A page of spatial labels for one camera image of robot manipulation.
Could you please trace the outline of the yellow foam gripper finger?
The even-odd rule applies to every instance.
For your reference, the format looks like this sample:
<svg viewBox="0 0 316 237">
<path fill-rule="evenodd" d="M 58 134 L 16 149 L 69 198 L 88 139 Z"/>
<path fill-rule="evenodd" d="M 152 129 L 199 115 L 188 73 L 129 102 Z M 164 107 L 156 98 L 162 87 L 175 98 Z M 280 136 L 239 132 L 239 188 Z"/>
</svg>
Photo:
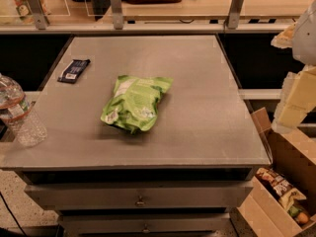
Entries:
<svg viewBox="0 0 316 237">
<path fill-rule="evenodd" d="M 292 48 L 292 38 L 296 24 L 288 26 L 271 41 L 271 45 L 277 48 Z"/>
<path fill-rule="evenodd" d="M 305 65 L 298 72 L 288 72 L 276 106 L 272 129 L 285 134 L 296 129 L 316 108 L 316 66 Z"/>
</svg>

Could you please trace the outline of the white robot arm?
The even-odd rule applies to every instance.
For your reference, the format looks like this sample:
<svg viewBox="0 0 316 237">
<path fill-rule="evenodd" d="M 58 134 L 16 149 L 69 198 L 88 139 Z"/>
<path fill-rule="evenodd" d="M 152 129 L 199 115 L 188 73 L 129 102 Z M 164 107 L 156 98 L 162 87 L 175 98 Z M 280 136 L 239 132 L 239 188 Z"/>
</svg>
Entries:
<svg viewBox="0 0 316 237">
<path fill-rule="evenodd" d="M 278 48 L 291 48 L 295 60 L 304 64 L 298 73 L 288 72 L 282 83 L 272 129 L 285 134 L 296 129 L 316 108 L 316 0 L 271 41 Z"/>
</svg>

